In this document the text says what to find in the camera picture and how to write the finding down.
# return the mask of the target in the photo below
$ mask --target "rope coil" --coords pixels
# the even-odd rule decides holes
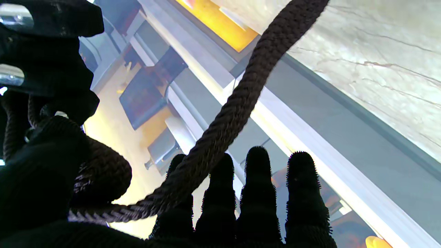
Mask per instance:
[[[95,159],[81,167],[81,173],[75,183],[73,201],[74,205],[84,207],[70,209],[69,220],[78,222],[139,220],[161,214],[179,204],[183,200],[183,196],[191,194],[208,176],[242,131],[267,78],[279,59],[312,27],[328,1],[292,0],[288,3],[262,34],[252,52],[243,78],[225,105],[222,106],[214,121],[175,171],[168,175],[161,186],[145,199],[128,206],[110,204],[112,200],[119,198],[127,190],[131,179],[130,165],[111,148],[90,139]],[[38,104],[35,104],[34,99],[30,97],[28,118],[33,127],[39,122],[37,109],[41,109],[41,106],[36,105]],[[10,146],[11,143],[7,142],[7,140],[11,140],[7,137],[13,133],[9,132],[7,128],[4,143],[5,154],[8,154],[7,158],[17,147],[16,144]],[[98,157],[110,159],[99,161]],[[108,171],[108,173],[97,175],[97,172],[100,171]],[[105,182],[109,182],[110,186],[117,185],[118,188],[109,188]],[[98,202],[96,199],[94,201],[94,195],[102,193],[102,189],[113,192],[99,199]]]

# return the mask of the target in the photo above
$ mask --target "orange light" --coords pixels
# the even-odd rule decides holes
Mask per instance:
[[[240,27],[232,21],[210,0],[176,1],[237,52],[242,51],[257,36],[251,28]]]

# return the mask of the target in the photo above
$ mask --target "stone surface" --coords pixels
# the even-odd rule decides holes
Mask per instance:
[[[289,0],[212,0],[262,33]],[[331,0],[288,53],[441,162],[441,2]]]

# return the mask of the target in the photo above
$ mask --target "finger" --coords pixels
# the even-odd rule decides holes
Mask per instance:
[[[167,171],[167,176],[176,169],[185,157],[176,155]],[[193,234],[193,196],[189,195],[175,208],[157,216],[149,239],[167,237],[189,239]]]
[[[202,202],[202,215],[196,223],[196,242],[202,245],[234,243],[236,196],[233,178],[233,160],[230,155],[224,154],[210,173],[210,184]]]
[[[237,241],[281,242],[276,190],[271,182],[271,166],[265,148],[250,149],[245,173],[246,183],[237,219]]]
[[[286,243],[306,242],[324,248],[336,247],[330,236],[328,208],[320,196],[318,175],[308,153],[291,155],[286,184],[289,192]]]

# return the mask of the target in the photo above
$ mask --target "braided rope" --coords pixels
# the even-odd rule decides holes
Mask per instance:
[[[262,34],[242,80],[214,121],[176,170],[145,199],[128,206],[110,204],[126,192],[131,167],[110,147],[89,138],[93,156],[80,167],[75,180],[69,219],[80,222],[138,220],[161,214],[191,194],[242,131],[276,63],[311,28],[328,1],[293,0],[277,15]],[[8,98],[7,95],[2,100],[8,116],[4,140],[6,161],[24,145],[23,136],[29,124],[36,127],[42,121],[40,109],[47,99],[30,96],[27,106],[22,104],[26,101],[20,97],[17,104],[16,96]]]
[[[152,194],[135,204],[105,209],[71,209],[76,221],[127,222],[176,206],[208,176],[248,121],[266,79],[279,59],[314,24],[329,0],[293,0],[277,15],[257,43],[244,76],[214,121],[176,170]]]

